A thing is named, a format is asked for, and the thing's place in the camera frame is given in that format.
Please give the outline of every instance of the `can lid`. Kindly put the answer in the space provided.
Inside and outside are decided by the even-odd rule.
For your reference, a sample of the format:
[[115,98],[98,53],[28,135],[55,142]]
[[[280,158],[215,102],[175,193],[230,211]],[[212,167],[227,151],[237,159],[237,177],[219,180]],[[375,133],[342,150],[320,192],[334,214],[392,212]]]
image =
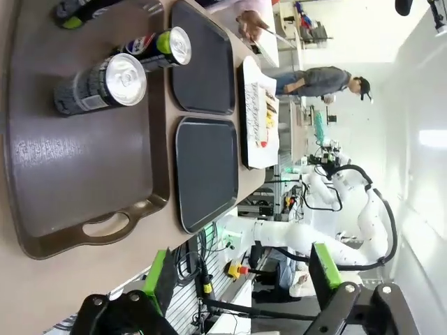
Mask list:
[[170,49],[176,61],[182,65],[187,65],[191,60],[191,41],[185,30],[174,27],[170,31]]
[[130,54],[113,56],[105,71],[105,83],[120,104],[133,106],[146,94],[146,73],[141,63]]

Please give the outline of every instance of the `blue jeans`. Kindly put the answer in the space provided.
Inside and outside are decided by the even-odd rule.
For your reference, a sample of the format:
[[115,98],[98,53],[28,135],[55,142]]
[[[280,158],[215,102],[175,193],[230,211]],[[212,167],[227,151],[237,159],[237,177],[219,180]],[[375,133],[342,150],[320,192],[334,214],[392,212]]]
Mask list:
[[[278,77],[273,77],[273,79],[277,80],[277,91],[276,91],[276,95],[277,96],[283,96],[284,94],[284,86],[289,85],[289,84],[293,84],[294,82],[298,81],[298,76],[296,73],[286,73],[284,75],[280,75]],[[291,93],[288,93],[287,95],[298,95],[297,91],[293,91]]]

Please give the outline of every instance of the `black tray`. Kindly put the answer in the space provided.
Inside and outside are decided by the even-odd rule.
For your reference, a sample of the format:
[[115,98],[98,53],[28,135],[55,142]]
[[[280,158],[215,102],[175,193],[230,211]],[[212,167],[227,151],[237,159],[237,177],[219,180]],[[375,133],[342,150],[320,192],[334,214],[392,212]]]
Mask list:
[[171,71],[171,85],[180,107],[190,112],[232,114],[233,50],[226,32],[184,1],[174,3],[171,25],[188,33],[192,47],[190,63]]
[[[11,211],[22,249],[37,259],[119,241],[170,196],[163,71],[150,73],[149,92],[133,107],[61,117],[52,102],[63,78],[105,59],[114,45],[162,30],[164,12],[148,20],[141,6],[123,1],[67,31],[50,19],[54,4],[16,1],[6,110]],[[118,232],[84,232],[117,212],[129,219]]]
[[233,122],[185,117],[175,135],[179,220],[194,234],[235,203],[237,134]]

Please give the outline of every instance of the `tray rim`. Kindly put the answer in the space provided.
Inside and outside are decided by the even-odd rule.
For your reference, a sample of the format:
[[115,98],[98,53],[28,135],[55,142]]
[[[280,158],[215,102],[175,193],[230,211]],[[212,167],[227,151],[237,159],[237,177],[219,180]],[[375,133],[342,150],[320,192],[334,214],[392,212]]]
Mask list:
[[[142,218],[154,214],[157,211],[160,211],[163,209],[171,196],[171,189],[170,189],[170,175],[169,175],[169,159],[168,159],[168,143],[166,139],[166,114],[163,113],[163,126],[160,127],[159,124],[157,124],[157,127],[150,126],[149,123],[149,134],[154,132],[154,129],[162,129],[163,134],[165,134],[161,140],[163,140],[163,146],[165,148],[165,154],[163,159],[166,161],[166,164],[164,166],[164,170],[166,170],[165,178],[163,180],[159,179],[157,180],[158,184],[167,183],[166,187],[163,189],[164,193],[163,197],[155,194],[154,189],[156,188],[155,185],[155,179],[153,180],[152,185],[152,193],[145,199],[142,199],[140,202],[137,202],[136,204],[132,204],[131,206],[118,209],[116,211],[112,211],[109,213],[101,214],[100,216],[97,216],[96,218],[91,218],[88,221],[78,223],[77,225],[64,228],[61,230],[58,230],[56,232],[53,232],[51,234],[43,235],[41,237],[35,237],[29,234],[26,230],[26,228],[22,224],[22,219],[20,218],[20,209],[19,209],[19,202],[17,201],[17,194],[15,190],[15,177],[13,174],[13,163],[11,160],[11,148],[10,148],[10,129],[9,129],[9,116],[10,116],[10,81],[13,76],[13,71],[11,69],[12,66],[12,58],[13,58],[13,52],[15,47],[15,37],[17,33],[18,28],[18,20],[20,18],[21,8],[23,5],[23,0],[17,0],[12,1],[13,4],[13,11],[10,16],[10,22],[8,23],[8,37],[6,38],[5,43],[5,49],[7,51],[6,57],[3,59],[3,68],[6,69],[6,74],[4,75],[6,79],[6,89],[2,90],[1,92],[1,98],[3,99],[1,102],[1,105],[3,107],[3,110],[5,112],[5,133],[3,137],[3,168],[4,168],[4,177],[6,180],[6,188],[7,188],[7,195],[8,195],[8,205],[10,208],[10,214],[13,220],[14,229],[17,235],[17,240],[20,245],[20,248],[22,251],[29,256],[30,258],[33,258],[35,260],[44,260],[47,258],[50,258],[52,256],[58,255],[60,253],[63,253],[64,251],[67,251],[69,249],[75,248],[76,246],[82,246],[82,245],[106,245],[106,244],[112,244],[115,242],[118,242],[125,237],[127,237],[133,229],[138,224],[139,220]],[[153,20],[160,20],[160,26],[164,27],[165,19],[164,15],[168,8],[165,8],[163,5],[163,11],[160,13],[158,18],[153,17]],[[156,103],[162,103],[163,109],[166,108],[165,98],[166,98],[166,90],[165,90],[165,77],[164,77],[164,71],[160,70],[157,73],[149,74],[147,75],[148,85],[146,94],[149,94],[149,81],[150,78],[153,77],[153,80],[157,81],[157,85],[161,87],[161,91],[163,93],[163,98],[159,99],[149,99],[147,97],[147,104],[151,103],[151,101],[154,101]],[[150,151],[152,155],[153,146],[150,144]],[[141,208],[140,203],[146,202],[147,207]],[[103,235],[100,237],[93,237],[89,236],[83,231],[83,226],[87,224],[95,224],[95,223],[102,223],[115,214],[123,214],[128,218],[128,223],[117,232],[113,232],[109,235]]]
[[[180,193],[180,189],[179,189],[179,182],[178,182],[178,166],[177,166],[177,162],[178,162],[178,150],[177,150],[177,141],[178,141],[178,134],[179,134],[179,130],[180,128],[184,125],[184,124],[188,124],[188,123],[198,123],[198,122],[207,122],[209,124],[219,124],[219,125],[227,125],[230,127],[231,133],[233,134],[233,139],[235,141],[233,141],[233,156],[234,156],[234,160],[233,160],[233,167],[235,169],[235,192],[232,196],[232,198],[230,199],[229,202],[227,202],[226,204],[220,206],[218,209],[216,209],[215,211],[213,211],[212,213],[209,213],[208,215],[206,215],[206,217],[202,218],[201,220],[199,220],[197,223],[195,223],[193,226],[197,226],[199,225],[200,228],[198,230],[192,230],[190,229],[190,227],[185,226],[184,224],[184,220],[183,220],[183,215],[182,215],[182,210],[181,210],[181,202],[182,202],[182,197],[181,197],[181,193]],[[177,193],[177,215],[179,218],[179,222],[182,225],[183,229],[185,232],[187,232],[188,234],[195,234],[198,231],[200,231],[205,225],[207,225],[208,223],[210,223],[212,221],[212,218],[217,218],[220,215],[222,215],[223,213],[225,213],[226,211],[228,211],[230,208],[232,208],[235,203],[237,202],[237,194],[239,192],[239,160],[238,160],[238,153],[237,153],[237,131],[236,131],[236,127],[235,124],[228,119],[208,119],[206,117],[181,117],[180,118],[180,122],[177,125],[177,129],[175,130],[175,134],[174,134],[174,157],[175,157],[175,164],[174,164],[174,179],[175,179],[175,190]]]
[[197,9],[195,9],[191,4],[187,3],[186,1],[183,0],[177,0],[171,7],[170,10],[170,14],[169,14],[169,23],[170,25],[173,27],[173,9],[176,6],[183,6],[186,5],[190,8],[192,8],[195,12],[197,12],[199,15],[201,15],[205,20],[211,22],[218,30],[222,31],[224,34],[224,38],[225,38],[225,42],[227,45],[227,53],[229,53],[230,57],[229,57],[229,73],[231,76],[231,82],[233,82],[233,90],[230,90],[230,108],[227,109],[225,112],[222,112],[221,110],[210,110],[210,109],[200,109],[200,108],[194,108],[194,107],[186,107],[183,103],[180,102],[179,98],[177,97],[177,94],[175,93],[175,86],[174,86],[174,71],[175,68],[170,68],[169,70],[169,82],[170,82],[170,88],[171,91],[173,93],[173,97],[175,99],[175,101],[177,102],[177,104],[186,112],[195,112],[195,113],[201,113],[201,114],[213,114],[213,115],[220,115],[220,116],[226,116],[226,115],[232,115],[235,112],[235,108],[236,108],[236,86],[235,86],[235,74],[234,74],[234,59],[233,59],[233,46],[231,45],[231,41],[230,41],[230,37],[228,36],[228,34],[225,32],[225,30],[223,30],[218,24],[216,24],[215,22],[211,21],[208,17],[204,16],[200,11],[198,11]]

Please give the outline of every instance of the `small black tray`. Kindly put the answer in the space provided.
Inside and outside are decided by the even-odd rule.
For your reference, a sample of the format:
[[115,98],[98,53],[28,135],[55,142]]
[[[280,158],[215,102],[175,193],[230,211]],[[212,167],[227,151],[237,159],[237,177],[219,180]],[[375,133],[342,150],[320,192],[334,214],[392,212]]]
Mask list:
[[171,71],[171,85],[180,107],[189,112],[232,114],[233,50],[226,32],[184,1],[174,3],[171,26],[186,31],[192,48],[189,64]]
[[230,209],[239,190],[231,121],[185,117],[175,135],[179,220],[194,234]]

